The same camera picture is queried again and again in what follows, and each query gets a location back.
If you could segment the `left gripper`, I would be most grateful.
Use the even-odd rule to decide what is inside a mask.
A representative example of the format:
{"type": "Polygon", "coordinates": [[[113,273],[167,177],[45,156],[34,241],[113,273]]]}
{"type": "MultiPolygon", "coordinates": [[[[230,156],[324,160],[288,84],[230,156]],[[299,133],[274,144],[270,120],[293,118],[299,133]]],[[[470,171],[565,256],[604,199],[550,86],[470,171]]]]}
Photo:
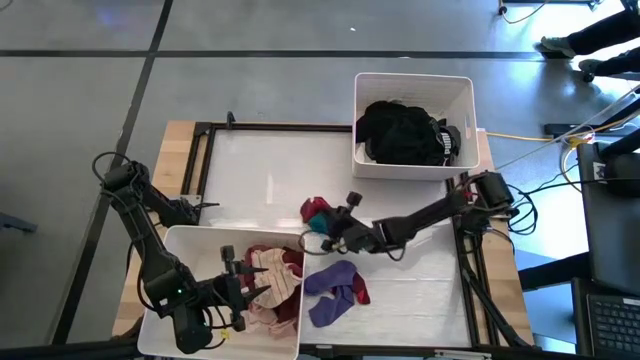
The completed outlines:
{"type": "Polygon", "coordinates": [[[235,259],[235,250],[232,245],[225,245],[220,249],[221,259],[224,264],[224,272],[214,279],[214,299],[216,306],[226,306],[230,309],[229,320],[220,316],[222,324],[216,329],[233,329],[245,331],[246,322],[241,312],[271,286],[261,286],[254,289],[244,287],[242,278],[244,275],[268,271],[268,268],[253,267],[235,259]]]}

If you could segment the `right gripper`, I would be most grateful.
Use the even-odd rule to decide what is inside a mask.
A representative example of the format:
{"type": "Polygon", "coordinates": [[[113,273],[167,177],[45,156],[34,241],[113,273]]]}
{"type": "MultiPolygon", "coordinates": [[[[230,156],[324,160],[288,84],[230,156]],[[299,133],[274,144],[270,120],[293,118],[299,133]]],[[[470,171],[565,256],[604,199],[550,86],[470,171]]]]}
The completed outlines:
{"type": "Polygon", "coordinates": [[[322,242],[322,250],[340,253],[383,253],[387,250],[381,233],[352,215],[361,200],[361,194],[350,192],[346,198],[346,206],[328,207],[321,211],[326,222],[325,234],[328,236],[322,242]]]}

